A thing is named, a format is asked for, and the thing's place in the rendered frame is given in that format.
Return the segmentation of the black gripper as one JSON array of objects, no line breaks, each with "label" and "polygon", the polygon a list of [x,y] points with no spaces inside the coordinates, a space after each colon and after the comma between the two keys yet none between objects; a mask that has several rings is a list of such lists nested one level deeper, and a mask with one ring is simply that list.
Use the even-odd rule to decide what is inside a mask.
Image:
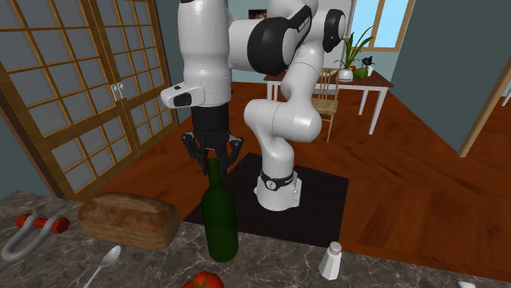
[{"label": "black gripper", "polygon": [[[222,176],[232,165],[242,148],[243,138],[229,134],[228,104],[221,106],[192,108],[192,132],[185,132],[181,138],[192,159],[196,159],[201,166],[202,173],[208,174],[206,148],[220,150],[219,163]],[[232,153],[229,155],[226,148],[228,141]]]}]

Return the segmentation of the dark green glass bottle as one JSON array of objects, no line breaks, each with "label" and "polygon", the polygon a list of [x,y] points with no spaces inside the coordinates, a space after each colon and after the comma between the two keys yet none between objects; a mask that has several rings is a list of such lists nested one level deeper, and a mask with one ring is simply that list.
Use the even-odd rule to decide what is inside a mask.
[{"label": "dark green glass bottle", "polygon": [[223,184],[219,158],[209,158],[207,165],[209,186],[201,198],[201,216],[210,257],[226,263],[238,251],[236,201]]}]

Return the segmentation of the black robot stand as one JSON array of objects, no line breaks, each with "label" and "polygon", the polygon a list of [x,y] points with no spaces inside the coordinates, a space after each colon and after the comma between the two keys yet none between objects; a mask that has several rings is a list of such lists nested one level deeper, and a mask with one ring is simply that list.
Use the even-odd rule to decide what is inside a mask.
[{"label": "black robot stand", "polygon": [[282,212],[263,208],[254,188],[261,156],[246,154],[224,178],[234,194],[237,229],[279,240],[328,247],[339,238],[349,180],[330,173],[296,166],[302,180],[300,204]]}]

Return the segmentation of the brown bread loaf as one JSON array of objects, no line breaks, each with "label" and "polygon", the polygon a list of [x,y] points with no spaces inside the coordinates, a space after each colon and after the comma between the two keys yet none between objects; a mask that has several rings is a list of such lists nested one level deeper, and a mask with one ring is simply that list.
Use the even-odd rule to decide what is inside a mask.
[{"label": "brown bread loaf", "polygon": [[77,219],[90,237],[146,250],[166,249],[180,227],[171,203],[119,192],[93,196],[83,203]]}]

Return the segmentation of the light wooden chair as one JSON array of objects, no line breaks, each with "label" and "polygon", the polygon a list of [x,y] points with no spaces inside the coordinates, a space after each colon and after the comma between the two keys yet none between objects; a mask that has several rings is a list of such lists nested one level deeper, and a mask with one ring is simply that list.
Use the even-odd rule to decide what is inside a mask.
[{"label": "light wooden chair", "polygon": [[321,114],[326,115],[322,121],[329,122],[327,141],[330,139],[334,116],[338,106],[338,72],[339,69],[322,68],[317,88],[313,90],[311,99],[314,108]]}]

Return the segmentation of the red tomato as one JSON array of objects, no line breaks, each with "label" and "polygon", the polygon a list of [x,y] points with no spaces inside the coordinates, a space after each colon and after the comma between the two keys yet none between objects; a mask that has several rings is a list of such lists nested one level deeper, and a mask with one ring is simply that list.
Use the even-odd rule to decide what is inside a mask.
[{"label": "red tomato", "polygon": [[225,286],[217,274],[203,271],[187,281],[182,288],[225,288]]}]

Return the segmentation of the silver spoon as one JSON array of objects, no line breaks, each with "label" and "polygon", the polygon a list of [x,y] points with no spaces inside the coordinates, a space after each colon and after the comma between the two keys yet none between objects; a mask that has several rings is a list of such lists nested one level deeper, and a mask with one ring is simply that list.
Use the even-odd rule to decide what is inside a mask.
[{"label": "silver spoon", "polygon": [[95,276],[104,268],[111,264],[113,264],[119,257],[121,253],[121,247],[119,245],[114,246],[111,248],[102,258],[100,264],[98,265],[97,269],[93,273],[93,275],[88,279],[88,281],[85,283],[83,288],[88,288],[90,284],[92,283]]}]

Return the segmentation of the wooden lattice sliding door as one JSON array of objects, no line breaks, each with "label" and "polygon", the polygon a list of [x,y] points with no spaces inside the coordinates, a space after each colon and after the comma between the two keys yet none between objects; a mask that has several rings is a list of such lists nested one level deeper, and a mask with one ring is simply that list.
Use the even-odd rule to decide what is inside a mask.
[{"label": "wooden lattice sliding door", "polygon": [[156,0],[0,0],[0,108],[53,196],[85,200],[178,126]]}]

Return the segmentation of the white salt shaker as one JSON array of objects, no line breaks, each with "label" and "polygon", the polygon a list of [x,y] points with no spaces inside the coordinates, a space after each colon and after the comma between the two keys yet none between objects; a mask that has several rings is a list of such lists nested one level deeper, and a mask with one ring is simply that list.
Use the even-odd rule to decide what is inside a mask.
[{"label": "white salt shaker", "polygon": [[340,271],[342,247],[339,242],[332,241],[326,249],[319,265],[319,273],[325,279],[336,280]]}]

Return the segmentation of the white-legged brown dining table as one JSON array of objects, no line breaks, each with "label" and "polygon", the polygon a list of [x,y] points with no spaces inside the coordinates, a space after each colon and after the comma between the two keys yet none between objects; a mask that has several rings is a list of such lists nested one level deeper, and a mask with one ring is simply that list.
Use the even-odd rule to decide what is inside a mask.
[{"label": "white-legged brown dining table", "polygon": [[359,73],[356,73],[356,70],[353,71],[352,68],[344,70],[344,62],[342,61],[341,63],[342,65],[339,69],[337,77],[339,84],[338,93],[341,90],[360,90],[363,92],[362,100],[360,102],[359,115],[362,115],[363,113],[364,105],[369,92],[378,92],[378,99],[374,108],[373,117],[369,128],[369,135],[372,135],[378,122],[378,117],[380,115],[388,89],[393,88],[394,85],[375,70],[372,73],[369,73],[369,65],[366,65],[363,69],[359,69]]}]

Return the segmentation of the grey shackle with red pin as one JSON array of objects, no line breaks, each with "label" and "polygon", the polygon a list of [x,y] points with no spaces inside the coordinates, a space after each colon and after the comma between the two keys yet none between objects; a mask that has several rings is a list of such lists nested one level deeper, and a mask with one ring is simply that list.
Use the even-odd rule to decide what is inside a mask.
[{"label": "grey shackle with red pin", "polygon": [[4,245],[0,256],[7,262],[23,259],[34,252],[47,238],[66,232],[70,220],[62,215],[51,217],[27,213],[16,219],[19,231]]}]

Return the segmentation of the wood-framed window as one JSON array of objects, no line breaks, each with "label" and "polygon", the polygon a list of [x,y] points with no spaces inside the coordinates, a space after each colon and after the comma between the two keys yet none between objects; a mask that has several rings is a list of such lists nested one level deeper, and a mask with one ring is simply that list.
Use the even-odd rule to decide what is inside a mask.
[{"label": "wood-framed window", "polygon": [[398,52],[415,0],[356,0],[351,33],[354,43],[372,37],[363,51]]}]

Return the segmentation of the slanted wooden beam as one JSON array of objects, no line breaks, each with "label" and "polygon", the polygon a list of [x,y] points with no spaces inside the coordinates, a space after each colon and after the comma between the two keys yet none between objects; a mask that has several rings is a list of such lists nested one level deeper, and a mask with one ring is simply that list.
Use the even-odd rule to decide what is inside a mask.
[{"label": "slanted wooden beam", "polygon": [[478,135],[482,131],[486,121],[489,119],[492,111],[494,110],[497,102],[502,96],[502,93],[506,89],[508,82],[511,81],[511,57],[507,61],[505,67],[503,68],[502,73],[497,79],[495,86],[493,87],[491,93],[489,94],[486,102],[481,108],[479,114],[476,117],[472,127],[468,131],[468,134],[462,145],[457,151],[457,155],[460,158],[464,158],[469,153],[473,143],[476,141]]}]

